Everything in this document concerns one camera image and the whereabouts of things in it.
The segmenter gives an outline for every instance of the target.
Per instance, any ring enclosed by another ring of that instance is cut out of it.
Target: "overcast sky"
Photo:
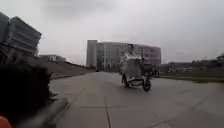
[[[40,53],[86,62],[86,41],[159,46],[162,61],[224,52],[223,0],[0,0],[0,11],[40,31]]]

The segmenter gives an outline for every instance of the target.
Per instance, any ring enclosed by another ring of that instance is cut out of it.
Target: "orange object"
[[[0,128],[12,128],[9,121],[3,116],[0,116]]]

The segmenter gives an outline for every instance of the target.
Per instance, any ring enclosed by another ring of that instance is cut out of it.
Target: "paved plaza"
[[[152,79],[152,90],[125,88],[115,73],[53,80],[68,109],[57,128],[224,128],[224,85]]]

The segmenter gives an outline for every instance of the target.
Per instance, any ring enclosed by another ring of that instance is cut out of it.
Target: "white building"
[[[134,51],[142,57],[149,58],[148,64],[161,64],[161,50],[159,47],[133,44]],[[115,68],[120,65],[120,57],[127,50],[128,43],[98,42],[88,40],[86,66]]]

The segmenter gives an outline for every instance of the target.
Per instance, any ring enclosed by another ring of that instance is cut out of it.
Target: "white cloth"
[[[121,62],[123,63],[121,70],[126,76],[141,76],[140,67],[136,63],[138,59],[140,60],[141,57],[135,53],[125,53],[121,58]]]

